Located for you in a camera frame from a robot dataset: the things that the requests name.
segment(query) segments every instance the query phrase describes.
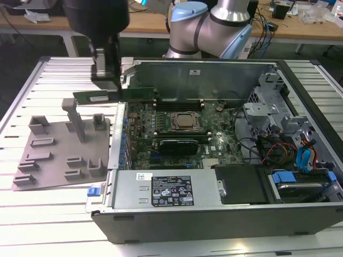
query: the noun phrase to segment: blue cable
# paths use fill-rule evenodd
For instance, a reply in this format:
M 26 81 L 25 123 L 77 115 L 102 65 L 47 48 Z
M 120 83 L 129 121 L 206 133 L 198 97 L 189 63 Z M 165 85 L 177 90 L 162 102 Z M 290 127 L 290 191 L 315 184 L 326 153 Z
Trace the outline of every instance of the blue cable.
M 261 59 L 263 56 L 264 56 L 264 54 L 266 53 L 266 51 L 267 51 L 267 48 L 268 48 L 268 45 L 269 45 L 269 41 L 270 41 L 270 30 L 269 30 L 269 26 L 268 26 L 268 23 L 267 23 L 267 21 L 265 20 L 265 19 L 263 19 L 263 22 L 264 22 L 264 24 L 265 24 L 265 27 L 267 28 L 267 42 L 265 42 L 265 45 L 264 45 L 264 48 L 263 48 L 263 50 L 262 50 L 262 53 L 261 53 L 261 55 L 260 55 L 260 57 L 258 58 L 258 59 Z

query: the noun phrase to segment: black label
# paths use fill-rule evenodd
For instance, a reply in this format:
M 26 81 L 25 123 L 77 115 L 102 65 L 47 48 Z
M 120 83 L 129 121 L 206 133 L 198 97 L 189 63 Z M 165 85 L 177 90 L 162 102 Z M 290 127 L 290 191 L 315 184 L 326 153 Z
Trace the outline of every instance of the black label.
M 191 176 L 152 177 L 151 188 L 154 207 L 194 205 Z

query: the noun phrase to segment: table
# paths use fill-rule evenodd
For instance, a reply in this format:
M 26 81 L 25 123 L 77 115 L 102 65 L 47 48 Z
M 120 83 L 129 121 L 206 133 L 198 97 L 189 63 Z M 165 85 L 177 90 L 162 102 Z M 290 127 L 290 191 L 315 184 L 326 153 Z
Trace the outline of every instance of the table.
M 286 16 L 284 20 L 271 18 L 271 12 L 264 10 L 264 4 L 270 0 L 260 0 L 259 8 L 268 22 L 279 25 L 273 42 L 296 44 L 342 45 L 343 29 L 331 22 L 322 24 L 302 24 L 297 16 Z M 33 24 L 22 16 L 8 16 L 9 21 L 23 34 L 60 35 L 63 37 L 69 56 L 78 56 L 73 36 L 80 35 L 70 29 L 66 17 L 52 17 L 51 22 Z M 262 30 L 258 22 L 252 23 L 253 41 L 261 36 Z M 15 31 L 0 14 L 0 33 L 13 34 Z M 154 13 L 131 13 L 130 24 L 121 33 L 122 37 L 169 38 L 164 17 Z
M 68 57 L 39 62 L 0 122 L 1 256 L 275 256 L 280 251 L 303 257 L 342 256 L 343 222 L 311 236 L 112 245 L 85 213 L 89 184 L 12 192 L 31 116 L 46 115 L 49 122 L 67 120 L 60 107 L 62 98 L 72 97 L 74 91 L 97 89 L 90 81 L 91 64 L 91 58 Z M 288 65 L 319 107 L 325 107 L 323 95 L 326 101 L 342 100 L 340 93 L 330 89 L 337 85 L 321 66 L 309 61 L 288 61 Z M 83 119 L 103 112 L 112 125 L 116 109 L 115 103 L 77 107 Z

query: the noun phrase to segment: blue plastic clip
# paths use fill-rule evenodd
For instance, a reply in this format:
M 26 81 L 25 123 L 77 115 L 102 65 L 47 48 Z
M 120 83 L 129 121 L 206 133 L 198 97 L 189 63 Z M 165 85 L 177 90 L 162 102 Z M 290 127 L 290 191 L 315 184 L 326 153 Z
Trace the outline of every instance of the blue plastic clip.
M 100 187 L 89 187 L 87 190 L 88 197 L 100 196 Z
M 296 182 L 295 177 L 291 171 L 277 171 L 272 174 L 275 184 Z
M 298 153 L 296 154 L 296 165 L 298 168 L 301 167 L 301 160 L 302 160 L 302 154 L 304 153 L 304 148 L 301 146 L 298 149 Z
M 298 168 L 304 170 L 305 173 L 310 173 L 310 170 L 307 168 L 309 160 L 311 158 L 312 152 L 309 149 L 304 149 L 299 147 L 298 153 L 296 155 L 296 165 Z
M 330 179 L 331 181 L 337 180 L 337 177 L 336 177 L 336 175 L 333 173 L 333 171 L 329 171 L 329 172 L 327 173 L 327 175 L 328 175 L 328 177 L 329 177 L 329 179 Z

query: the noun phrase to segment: cpu socket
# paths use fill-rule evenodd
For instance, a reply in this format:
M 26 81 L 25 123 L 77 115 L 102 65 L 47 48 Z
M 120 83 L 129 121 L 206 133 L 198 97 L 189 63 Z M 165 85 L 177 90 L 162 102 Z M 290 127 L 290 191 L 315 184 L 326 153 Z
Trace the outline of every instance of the cpu socket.
M 196 112 L 172 112 L 169 114 L 171 130 L 198 130 L 200 123 Z

